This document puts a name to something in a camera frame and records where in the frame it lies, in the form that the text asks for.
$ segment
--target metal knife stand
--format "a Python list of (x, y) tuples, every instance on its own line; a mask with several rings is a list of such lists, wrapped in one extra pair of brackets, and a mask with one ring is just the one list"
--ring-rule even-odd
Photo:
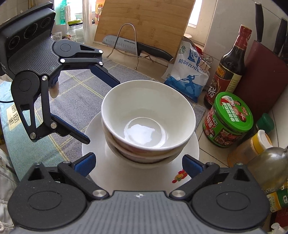
[[(130, 55), (130, 54), (125, 54), (125, 53), (121, 52), (120, 50), (115, 49), (116, 44), (117, 44), (117, 41), (118, 41), (118, 38), (119, 38), (119, 34), (120, 34), (120, 32), (121, 32), (121, 29), (122, 29), (125, 25), (130, 25), (130, 26), (132, 26), (132, 28), (134, 29), (134, 33), (135, 33), (135, 42), (136, 42), (136, 56), (134, 56), (134, 55)], [(137, 66), (138, 66), (138, 63), (139, 63), (139, 58), (144, 58), (144, 59), (148, 58), (148, 59), (151, 60), (153, 63), (155, 62), (153, 59), (151, 59), (151, 57), (150, 57), (149, 55), (147, 55), (147, 56), (138, 56), (138, 48), (137, 48), (137, 33), (136, 33), (136, 29), (135, 29), (134, 25), (133, 25), (133, 24), (130, 24), (130, 23), (126, 23), (126, 24), (123, 24), (123, 25), (121, 26), (121, 28), (120, 28), (120, 30), (119, 30), (119, 32), (118, 32), (118, 35), (117, 35), (117, 38), (116, 38), (115, 44), (114, 44), (114, 46), (113, 46), (113, 49), (112, 49), (111, 53), (107, 56), (107, 58), (109, 58), (109, 56), (113, 53), (114, 49), (117, 50), (118, 52), (120, 52), (120, 53), (123, 54), (123, 55), (129, 56), (129, 57), (134, 57), (134, 58), (136, 57), (136, 58), (137, 58), (137, 64), (136, 64), (134, 70), (137, 69)]]

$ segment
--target camera lens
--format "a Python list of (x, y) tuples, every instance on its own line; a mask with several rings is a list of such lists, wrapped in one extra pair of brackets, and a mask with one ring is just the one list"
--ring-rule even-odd
[(10, 50), (14, 49), (18, 45), (19, 41), (20, 41), (19, 36), (13, 37), (12, 40), (9, 42), (9, 49)]
[(25, 31), (25, 33), (24, 33), (24, 38), (25, 39), (28, 39), (28, 38), (30, 38), (31, 36), (33, 36), (33, 34), (36, 32), (36, 30), (37, 30), (37, 27), (38, 27), (38, 25), (37, 24), (32, 24), (32, 25), (30, 25), (27, 29), (26, 29), (26, 31)]
[(50, 17), (44, 19), (43, 22), (41, 23), (41, 28), (45, 28), (50, 23), (50, 20), (51, 20)]

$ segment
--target stacked bowls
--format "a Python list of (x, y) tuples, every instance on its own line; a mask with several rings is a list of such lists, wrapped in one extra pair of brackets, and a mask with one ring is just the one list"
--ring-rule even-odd
[(175, 159), (194, 133), (196, 118), (178, 91), (159, 82), (133, 80), (117, 85), (101, 106), (110, 149), (139, 164)]

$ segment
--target bowl rim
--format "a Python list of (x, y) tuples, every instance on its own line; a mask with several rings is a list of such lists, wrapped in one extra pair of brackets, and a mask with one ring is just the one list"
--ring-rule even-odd
[[(176, 147), (170, 151), (168, 151), (167, 153), (165, 154), (160, 154), (160, 155), (155, 155), (155, 156), (144, 156), (144, 155), (139, 155), (139, 154), (136, 154), (136, 153), (133, 153), (133, 152), (130, 152), (126, 149), (124, 149), (122, 146), (120, 146), (113, 138), (113, 135), (111, 134), (111, 132), (107, 129), (104, 129), (104, 128), (107, 128), (107, 126), (105, 125), (105, 123), (103, 122), (103, 120), (101, 119), (101, 123), (102, 123), (102, 128), (103, 128), (103, 132), (104, 132), (104, 135), (105, 135), (105, 138), (107, 137), (108, 140), (110, 141), (110, 143), (121, 153), (125, 153), (125, 154), (128, 154), (129, 156), (131, 157), (135, 157), (135, 158), (142, 158), (142, 159), (147, 159), (147, 158), (153, 158), (153, 159), (164, 159), (164, 158), (168, 158), (170, 156), (173, 156), (175, 155), (176, 153), (179, 152), (179, 147)], [(183, 147), (181, 145), (181, 151), (179, 152), (179, 154), (182, 152), (183, 148), (187, 145), (188, 141), (187, 142), (184, 142), (183, 144), (185, 144)]]
[[(125, 140), (124, 138), (122, 138), (121, 136), (119, 136), (118, 134), (116, 134), (111, 128), (110, 126), (108, 126), (105, 118), (103, 117), (103, 104), (105, 103), (105, 99), (107, 98), (107, 96), (113, 92), (113, 90), (119, 88), (121, 85), (124, 85), (128, 82), (134, 82), (134, 83), (137, 83), (137, 82), (150, 82), (150, 83), (155, 83), (157, 85), (164, 85), (167, 89), (170, 89), (172, 90), (172, 92), (174, 92), (175, 94), (177, 94), (178, 96), (181, 96), (181, 98), (183, 98), (183, 100), (191, 107), (192, 109), (192, 113), (193, 113), (193, 117), (191, 117), (191, 121), (194, 121), (194, 126), (193, 126), (193, 131), (190, 133), (190, 135), (185, 138), (182, 142), (178, 143), (178, 144), (175, 144), (173, 146), (166, 146), (166, 147), (160, 147), (160, 148), (152, 148), (152, 147), (145, 147), (145, 146), (140, 146), (140, 145), (136, 145), (136, 144), (133, 144), (127, 140)], [(158, 81), (153, 81), (153, 80), (130, 80), (130, 81), (127, 81), (127, 82), (123, 82), (117, 86), (115, 86), (114, 88), (112, 88), (104, 97), (103, 101), (102, 101), (102, 104), (101, 104), (101, 117), (102, 117), (102, 120), (105, 124), (105, 126), (108, 128), (108, 130), (110, 131), (110, 133), (115, 136), (117, 139), (119, 139), (120, 141), (130, 145), (130, 146), (133, 146), (133, 147), (136, 147), (138, 149), (142, 149), (142, 150), (147, 150), (147, 151), (164, 151), (164, 150), (172, 150), (178, 146), (180, 146), (181, 144), (183, 144), (184, 142), (186, 142), (188, 139), (191, 138), (191, 136), (193, 135), (193, 133), (195, 132), (195, 128), (196, 128), (196, 115), (195, 115), (195, 112), (194, 112), (194, 109), (192, 108), (192, 105), (190, 104), (190, 102), (180, 93), (178, 92), (177, 90), (173, 89), (172, 87), (168, 86), (168, 85), (165, 85), (163, 83), (160, 83)]]

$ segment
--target red bottle cap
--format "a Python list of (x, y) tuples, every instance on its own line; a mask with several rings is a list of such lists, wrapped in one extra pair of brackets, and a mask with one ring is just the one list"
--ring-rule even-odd
[(244, 25), (241, 25), (241, 26), (240, 26), (239, 35), (241, 35), (242, 37), (246, 37), (246, 38), (248, 38), (248, 40), (249, 40), (251, 34), (252, 34), (252, 30), (251, 30), (250, 28), (247, 28), (247, 27), (244, 26)]
[(247, 28), (246, 26), (241, 25), (239, 29), (239, 36), (237, 37), (235, 46), (239, 47), (242, 50), (246, 50), (251, 33), (252, 33), (252, 30), (250, 28)]

